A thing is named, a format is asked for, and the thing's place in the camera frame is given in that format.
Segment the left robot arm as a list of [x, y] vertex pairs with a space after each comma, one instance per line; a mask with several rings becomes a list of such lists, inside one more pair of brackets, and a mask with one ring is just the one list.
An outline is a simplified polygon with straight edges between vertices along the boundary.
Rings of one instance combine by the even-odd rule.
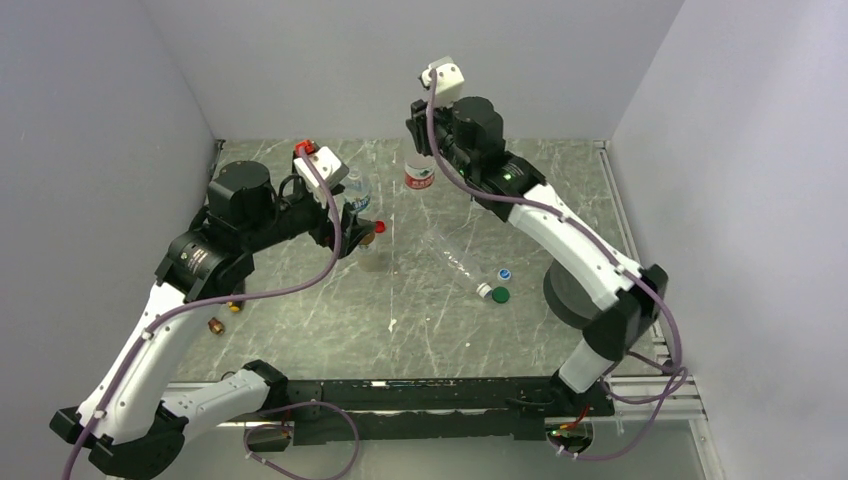
[[256, 253], [308, 234], [340, 259], [373, 233], [373, 222], [336, 200], [347, 174], [329, 153], [295, 159], [280, 185], [261, 163], [225, 166], [157, 267], [148, 302], [118, 358], [85, 401], [54, 414], [51, 429], [108, 476], [152, 479], [189, 441], [223, 422], [251, 413], [279, 417], [294, 392], [282, 372], [261, 360], [187, 394], [166, 398], [165, 390], [219, 307], [248, 300], [243, 287]]

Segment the blue label water bottle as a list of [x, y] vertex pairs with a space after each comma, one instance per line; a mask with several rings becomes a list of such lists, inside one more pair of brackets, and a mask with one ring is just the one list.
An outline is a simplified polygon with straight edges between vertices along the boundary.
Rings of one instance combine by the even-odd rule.
[[372, 188], [368, 176], [360, 169], [351, 167], [343, 181], [344, 197], [356, 213], [365, 212], [371, 203]]

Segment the brown bottle green cap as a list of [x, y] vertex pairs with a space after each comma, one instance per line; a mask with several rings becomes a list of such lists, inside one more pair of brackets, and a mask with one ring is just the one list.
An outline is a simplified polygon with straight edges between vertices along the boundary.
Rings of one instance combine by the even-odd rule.
[[379, 234], [371, 232], [367, 234], [357, 246], [357, 264], [360, 269], [367, 273], [385, 272], [387, 263], [380, 251]]

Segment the clear unlabeled plastic bottle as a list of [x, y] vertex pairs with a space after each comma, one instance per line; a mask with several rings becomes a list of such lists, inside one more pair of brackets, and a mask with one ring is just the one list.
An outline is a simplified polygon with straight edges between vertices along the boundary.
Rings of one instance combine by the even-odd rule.
[[426, 231], [421, 242], [422, 248], [454, 283], [480, 298], [491, 296], [493, 287], [487, 274], [466, 250], [435, 229]]

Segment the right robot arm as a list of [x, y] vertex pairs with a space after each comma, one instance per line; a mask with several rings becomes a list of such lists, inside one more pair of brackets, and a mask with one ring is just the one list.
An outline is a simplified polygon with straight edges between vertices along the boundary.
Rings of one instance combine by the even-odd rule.
[[657, 320], [667, 274], [615, 251], [530, 161], [509, 151], [489, 100], [465, 97], [447, 107], [416, 100], [405, 125], [418, 153], [455, 172], [459, 187], [543, 247], [587, 294], [594, 316], [550, 391], [557, 411], [578, 413], [589, 389]]

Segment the red label clear bottle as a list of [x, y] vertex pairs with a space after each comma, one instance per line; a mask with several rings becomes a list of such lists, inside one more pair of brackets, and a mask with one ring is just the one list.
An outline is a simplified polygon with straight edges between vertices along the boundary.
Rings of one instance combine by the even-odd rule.
[[429, 188], [435, 179], [436, 162], [431, 156], [410, 154], [404, 160], [404, 183], [412, 190]]

